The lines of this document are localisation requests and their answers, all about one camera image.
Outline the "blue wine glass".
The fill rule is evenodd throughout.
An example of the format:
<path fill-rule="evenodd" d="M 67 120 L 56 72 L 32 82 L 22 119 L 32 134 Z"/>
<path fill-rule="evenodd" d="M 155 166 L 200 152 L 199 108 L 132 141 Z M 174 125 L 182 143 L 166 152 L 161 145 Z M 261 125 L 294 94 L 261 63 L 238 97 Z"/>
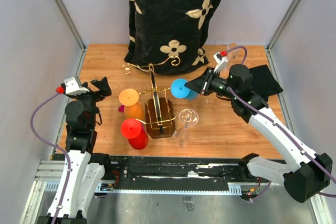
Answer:
<path fill-rule="evenodd" d="M 185 84 L 187 80 L 176 79 L 171 85 L 171 93 L 177 99 L 195 100 L 198 97 L 198 93 L 187 88 Z"/>

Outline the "magenta wine glass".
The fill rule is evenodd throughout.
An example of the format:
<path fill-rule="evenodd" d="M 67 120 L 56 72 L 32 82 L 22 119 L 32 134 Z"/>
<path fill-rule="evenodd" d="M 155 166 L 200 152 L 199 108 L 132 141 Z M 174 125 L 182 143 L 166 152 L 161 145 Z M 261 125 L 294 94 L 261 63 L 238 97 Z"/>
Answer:
<path fill-rule="evenodd" d="M 121 105 L 121 106 L 119 106 L 118 111 L 121 112 L 121 113 L 123 113 L 124 112 L 124 108 L 125 108 L 125 106 Z"/>

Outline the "clear wine glass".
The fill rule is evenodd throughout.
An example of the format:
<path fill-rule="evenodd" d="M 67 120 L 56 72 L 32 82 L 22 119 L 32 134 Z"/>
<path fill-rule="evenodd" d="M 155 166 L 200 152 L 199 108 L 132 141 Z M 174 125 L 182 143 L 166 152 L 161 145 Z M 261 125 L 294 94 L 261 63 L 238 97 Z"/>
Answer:
<path fill-rule="evenodd" d="M 179 146 L 184 146 L 190 138 L 190 127 L 195 126 L 199 121 L 199 116 L 195 110 L 185 109 L 179 114 L 182 127 L 177 131 L 176 138 Z"/>
<path fill-rule="evenodd" d="M 231 62 L 231 61 L 233 61 L 237 58 L 239 48 L 232 50 L 232 48 L 235 48 L 237 46 L 239 46 L 239 44 L 235 43 L 235 42 L 232 42 L 232 43 L 227 45 L 226 51 L 227 51 L 227 59 L 228 59 L 229 62 Z"/>

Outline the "clear wine glass front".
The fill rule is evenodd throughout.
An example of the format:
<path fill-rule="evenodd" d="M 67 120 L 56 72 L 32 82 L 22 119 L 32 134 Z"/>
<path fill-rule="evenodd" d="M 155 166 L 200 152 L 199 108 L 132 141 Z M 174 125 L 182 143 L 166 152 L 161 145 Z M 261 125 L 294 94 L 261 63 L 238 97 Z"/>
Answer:
<path fill-rule="evenodd" d="M 176 138 L 179 146 L 184 146 L 190 138 L 190 127 L 195 126 L 199 121 L 199 116 L 195 110 L 185 109 L 179 114 L 182 127 L 177 131 Z"/>

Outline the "gold wire wine glass rack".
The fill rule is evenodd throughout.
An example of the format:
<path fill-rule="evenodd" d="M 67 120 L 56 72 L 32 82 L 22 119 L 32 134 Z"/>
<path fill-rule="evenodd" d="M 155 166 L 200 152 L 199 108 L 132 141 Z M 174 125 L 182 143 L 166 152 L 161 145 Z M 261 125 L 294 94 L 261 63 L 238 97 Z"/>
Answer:
<path fill-rule="evenodd" d="M 169 56 L 161 63 L 150 63 L 147 66 L 136 66 L 134 64 L 125 63 L 121 67 L 121 71 L 124 74 L 130 74 L 131 67 L 135 67 L 139 70 L 148 69 L 151 88 L 142 92 L 146 98 L 145 104 L 145 120 L 140 121 L 147 134 L 152 139 L 168 138 L 172 137 L 176 131 L 175 119 L 172 102 L 167 97 L 167 91 L 170 88 L 159 88 L 155 79 L 155 67 L 165 64 L 166 62 L 174 67 L 178 66 L 181 62 L 179 56 Z"/>

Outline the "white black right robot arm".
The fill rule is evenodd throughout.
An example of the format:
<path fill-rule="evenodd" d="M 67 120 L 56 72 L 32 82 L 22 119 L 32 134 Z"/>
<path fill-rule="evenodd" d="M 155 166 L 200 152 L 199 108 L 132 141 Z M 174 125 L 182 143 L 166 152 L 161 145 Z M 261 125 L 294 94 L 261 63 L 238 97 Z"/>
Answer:
<path fill-rule="evenodd" d="M 221 78 L 214 68 L 188 81 L 185 87 L 200 94 L 215 93 L 230 99 L 235 114 L 260 132 L 282 155 L 284 164 L 251 153 L 239 162 L 238 177 L 250 182 L 260 177 L 284 186 L 295 201 L 303 203 L 335 181 L 333 161 L 300 141 L 274 114 L 268 103 L 252 90 L 253 76 L 241 64 L 231 66 L 228 78 Z"/>

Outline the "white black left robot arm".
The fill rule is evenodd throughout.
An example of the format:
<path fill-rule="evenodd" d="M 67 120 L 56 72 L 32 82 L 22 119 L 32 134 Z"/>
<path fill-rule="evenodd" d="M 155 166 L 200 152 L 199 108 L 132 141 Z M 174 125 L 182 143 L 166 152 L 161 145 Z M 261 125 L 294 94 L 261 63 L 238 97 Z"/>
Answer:
<path fill-rule="evenodd" d="M 95 127 L 102 124 L 97 102 L 109 97 L 112 91 L 107 77 L 90 83 L 96 91 L 91 90 L 87 82 L 81 83 L 78 76 L 68 78 L 48 98 L 51 101 L 63 94 L 72 99 L 65 108 L 65 148 L 43 139 L 34 128 L 34 118 L 30 118 L 35 136 L 65 156 L 56 195 L 47 214 L 38 217 L 37 223 L 87 223 L 87 211 L 98 183 L 112 175 L 109 155 L 93 151 L 97 139 Z"/>

